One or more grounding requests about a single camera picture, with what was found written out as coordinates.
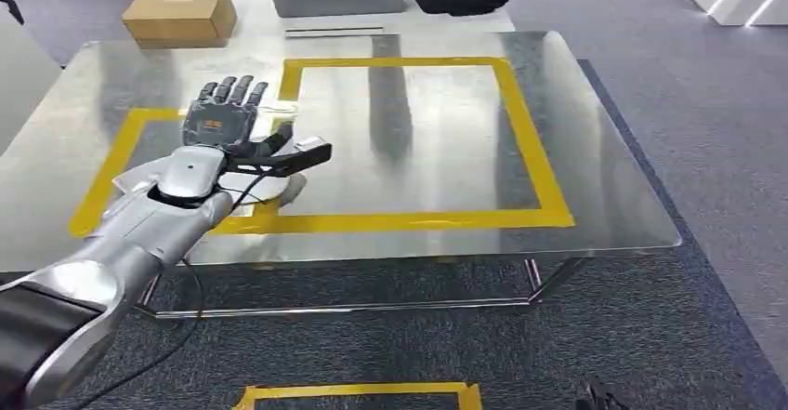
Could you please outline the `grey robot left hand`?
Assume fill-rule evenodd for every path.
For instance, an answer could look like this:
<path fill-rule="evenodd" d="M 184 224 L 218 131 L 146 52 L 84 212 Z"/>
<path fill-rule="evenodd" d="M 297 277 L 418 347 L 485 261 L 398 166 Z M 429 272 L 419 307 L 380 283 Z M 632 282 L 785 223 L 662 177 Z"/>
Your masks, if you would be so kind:
<path fill-rule="evenodd" d="M 230 75 L 204 85 L 187 112 L 182 126 L 185 145 L 203 145 L 241 158 L 270 157 L 293 136 L 293 126 L 283 123 L 261 141 L 251 140 L 258 106 L 269 84 L 253 82 L 252 75 Z"/>

